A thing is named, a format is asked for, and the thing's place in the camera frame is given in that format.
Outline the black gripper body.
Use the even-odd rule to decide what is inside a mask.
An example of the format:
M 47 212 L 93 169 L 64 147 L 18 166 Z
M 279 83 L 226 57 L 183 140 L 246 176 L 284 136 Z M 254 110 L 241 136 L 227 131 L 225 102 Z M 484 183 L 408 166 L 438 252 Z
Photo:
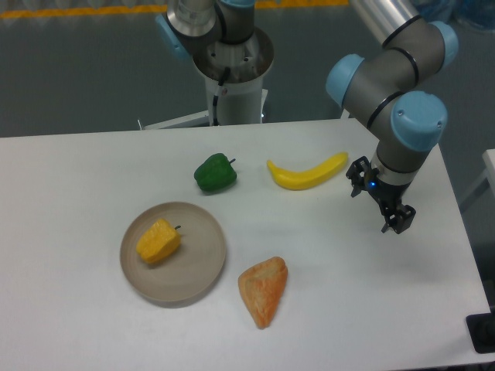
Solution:
M 409 183 L 404 185 L 388 184 L 378 178 L 377 169 L 368 170 L 364 175 L 364 185 L 367 192 L 383 209 L 396 209 L 401 204 L 402 196 Z

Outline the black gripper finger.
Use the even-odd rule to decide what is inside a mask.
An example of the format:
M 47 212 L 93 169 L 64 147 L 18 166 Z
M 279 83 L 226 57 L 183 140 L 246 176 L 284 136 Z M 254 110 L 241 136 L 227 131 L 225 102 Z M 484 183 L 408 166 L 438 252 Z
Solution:
M 416 215 L 416 210 L 402 202 L 382 203 L 380 205 L 381 214 L 384 217 L 382 233 L 393 230 L 396 234 L 406 231 L 412 224 Z
M 356 197 L 361 192 L 367 191 L 366 174 L 369 168 L 370 163 L 366 156 L 362 156 L 350 164 L 350 167 L 346 171 L 346 177 L 351 182 L 351 197 Z

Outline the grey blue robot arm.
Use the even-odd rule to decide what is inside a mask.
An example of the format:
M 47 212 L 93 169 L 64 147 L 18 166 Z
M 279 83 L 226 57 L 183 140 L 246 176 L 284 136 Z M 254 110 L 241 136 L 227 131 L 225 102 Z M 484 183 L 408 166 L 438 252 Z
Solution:
M 254 24 L 253 1 L 171 1 L 155 19 L 178 58 L 191 58 L 204 78 L 213 126 L 261 121 L 262 81 L 274 50 Z M 386 230 L 402 233 L 415 209 L 402 197 L 448 121 L 443 102 L 417 86 L 447 67 L 459 42 L 443 22 L 426 22 L 408 1 L 354 1 L 352 7 L 381 44 L 365 60 L 350 54 L 326 78 L 326 91 L 378 140 L 372 158 L 346 172 L 353 194 L 378 204 Z

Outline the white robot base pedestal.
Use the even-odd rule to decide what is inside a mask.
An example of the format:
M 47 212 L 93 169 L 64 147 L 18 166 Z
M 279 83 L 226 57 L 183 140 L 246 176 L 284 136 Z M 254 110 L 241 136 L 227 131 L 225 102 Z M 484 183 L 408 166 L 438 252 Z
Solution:
M 243 43 L 211 44 L 193 57 L 196 71 L 204 80 L 207 109 L 140 128 L 157 130 L 261 123 L 268 95 L 263 82 L 273 59 L 273 44 L 258 27 Z

